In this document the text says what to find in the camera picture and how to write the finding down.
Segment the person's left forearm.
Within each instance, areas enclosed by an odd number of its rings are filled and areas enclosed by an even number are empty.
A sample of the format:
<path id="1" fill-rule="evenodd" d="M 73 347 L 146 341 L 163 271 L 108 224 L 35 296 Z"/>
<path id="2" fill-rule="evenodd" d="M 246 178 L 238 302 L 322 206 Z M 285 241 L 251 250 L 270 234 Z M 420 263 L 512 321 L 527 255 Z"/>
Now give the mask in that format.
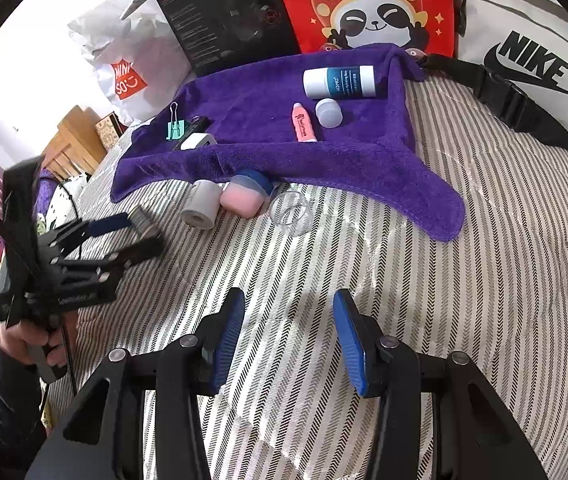
<path id="1" fill-rule="evenodd" d="M 0 479 L 22 479 L 46 439 L 37 367 L 0 348 Z"/>

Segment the person's left hand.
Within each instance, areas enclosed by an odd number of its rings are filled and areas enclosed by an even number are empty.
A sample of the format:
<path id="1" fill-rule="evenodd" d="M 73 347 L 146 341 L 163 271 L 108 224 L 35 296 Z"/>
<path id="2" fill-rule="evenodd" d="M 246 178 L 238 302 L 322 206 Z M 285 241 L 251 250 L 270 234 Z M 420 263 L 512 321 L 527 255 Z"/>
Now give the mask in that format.
<path id="1" fill-rule="evenodd" d="M 68 336 L 68 352 L 74 356 L 76 352 L 77 322 L 78 313 L 67 312 L 64 315 L 65 327 Z M 7 327 L 5 322 L 0 323 L 0 349 L 25 365 L 34 362 L 29 355 L 29 347 L 51 348 L 48 357 L 49 366 L 63 366 L 67 363 L 67 351 L 65 350 L 63 330 L 59 328 L 55 333 L 49 334 L 39 326 L 35 326 L 30 321 L 22 320 L 16 325 Z"/>

